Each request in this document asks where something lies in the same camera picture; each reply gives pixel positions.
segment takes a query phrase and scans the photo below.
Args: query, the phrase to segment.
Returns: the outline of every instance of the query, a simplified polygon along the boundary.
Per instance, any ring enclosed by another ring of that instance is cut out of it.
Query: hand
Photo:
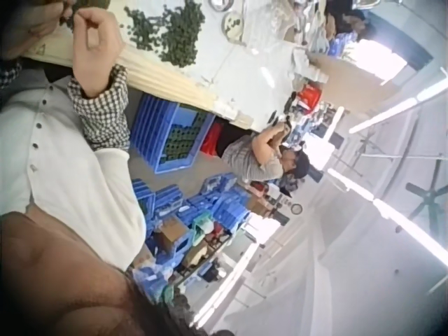
[[[11,18],[1,40],[0,58],[14,60],[24,55],[40,39],[53,33],[61,18],[69,19],[75,0],[60,0],[43,6],[23,6]]]
[[[283,132],[285,130],[286,124],[284,122],[278,122],[274,129],[277,131],[277,133]]]
[[[88,29],[98,32],[99,43],[89,45]],[[73,74],[89,98],[107,90],[109,76],[125,44],[114,14],[100,8],[82,8],[74,17]]]

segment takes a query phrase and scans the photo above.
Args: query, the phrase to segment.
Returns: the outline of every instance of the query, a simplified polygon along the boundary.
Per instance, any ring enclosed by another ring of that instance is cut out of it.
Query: white shirt
[[[42,70],[27,70],[11,85],[13,95],[0,112],[0,215],[24,213],[33,197],[102,260],[125,270],[146,234],[129,154],[92,151],[67,94],[68,82],[51,85]]]

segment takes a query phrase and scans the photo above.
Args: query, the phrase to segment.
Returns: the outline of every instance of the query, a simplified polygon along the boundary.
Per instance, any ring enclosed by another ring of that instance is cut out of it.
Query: woman
[[[308,156],[281,146],[290,132],[285,123],[268,127],[255,137],[248,134],[250,131],[233,127],[223,128],[216,153],[236,175],[249,181],[269,181],[284,174],[294,174],[297,179],[308,174]]]

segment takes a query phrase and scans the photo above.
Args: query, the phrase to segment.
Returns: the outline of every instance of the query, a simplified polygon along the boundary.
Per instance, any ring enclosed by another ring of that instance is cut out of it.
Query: checkered sleeve
[[[69,96],[83,124],[84,137],[93,151],[103,148],[129,149],[130,131],[124,113],[129,102],[126,80],[126,68],[115,65],[111,72],[110,88],[94,99],[85,98],[75,78],[69,83]]]
[[[13,61],[0,60],[0,90],[6,89],[20,74],[22,65],[18,59]],[[0,94],[0,107],[3,102]]]

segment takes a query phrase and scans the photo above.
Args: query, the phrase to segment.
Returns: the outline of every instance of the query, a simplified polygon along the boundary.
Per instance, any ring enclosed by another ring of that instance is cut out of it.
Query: bowl
[[[235,0],[209,0],[210,7],[221,13],[230,10],[234,2]]]

